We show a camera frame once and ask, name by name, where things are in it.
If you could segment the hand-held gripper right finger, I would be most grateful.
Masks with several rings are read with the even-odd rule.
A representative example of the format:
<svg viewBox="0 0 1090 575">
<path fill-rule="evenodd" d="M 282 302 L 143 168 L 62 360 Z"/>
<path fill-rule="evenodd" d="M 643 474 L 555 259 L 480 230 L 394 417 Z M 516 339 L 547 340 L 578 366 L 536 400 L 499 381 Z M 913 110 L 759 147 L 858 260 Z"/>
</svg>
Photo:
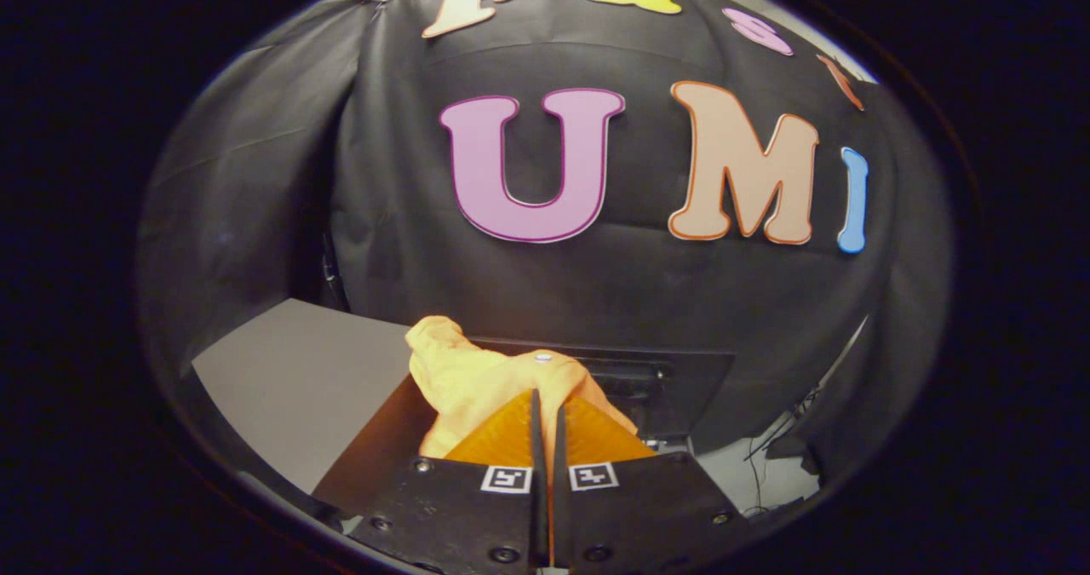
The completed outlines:
<svg viewBox="0 0 1090 575">
<path fill-rule="evenodd" d="M 558 411 L 552 556 L 572 572 L 695 572 L 750 523 L 689 453 L 657 454 L 583 397 Z"/>
</svg>

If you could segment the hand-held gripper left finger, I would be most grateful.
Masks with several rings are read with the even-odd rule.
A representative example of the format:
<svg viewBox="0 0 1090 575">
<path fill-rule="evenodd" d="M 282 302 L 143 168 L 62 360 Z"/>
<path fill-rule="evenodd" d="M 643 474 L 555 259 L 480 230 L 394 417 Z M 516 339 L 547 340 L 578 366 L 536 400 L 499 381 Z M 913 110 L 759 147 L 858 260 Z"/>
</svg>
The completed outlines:
<svg viewBox="0 0 1090 575">
<path fill-rule="evenodd" d="M 486 423 L 513 420 L 506 446 L 526 446 L 526 465 L 401 458 L 359 509 L 349 537 L 402 572 L 532 572 L 548 560 L 548 473 L 537 390 Z"/>
</svg>

